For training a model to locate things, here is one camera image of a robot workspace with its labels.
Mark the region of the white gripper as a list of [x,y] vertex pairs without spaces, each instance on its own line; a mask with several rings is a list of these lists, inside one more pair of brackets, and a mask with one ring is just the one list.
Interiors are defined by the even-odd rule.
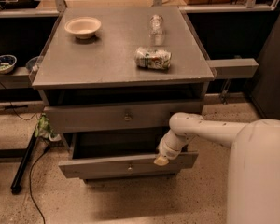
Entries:
[[169,160],[174,160],[181,153],[182,148],[188,145],[193,138],[193,135],[181,136],[169,130],[160,140],[159,153],[154,160],[154,164],[158,166],[167,165]]

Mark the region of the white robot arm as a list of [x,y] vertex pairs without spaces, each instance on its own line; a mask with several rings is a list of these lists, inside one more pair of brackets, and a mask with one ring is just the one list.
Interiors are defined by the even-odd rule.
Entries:
[[154,163],[177,158],[192,136],[228,147],[227,224],[280,224],[280,120],[212,121],[175,113]]

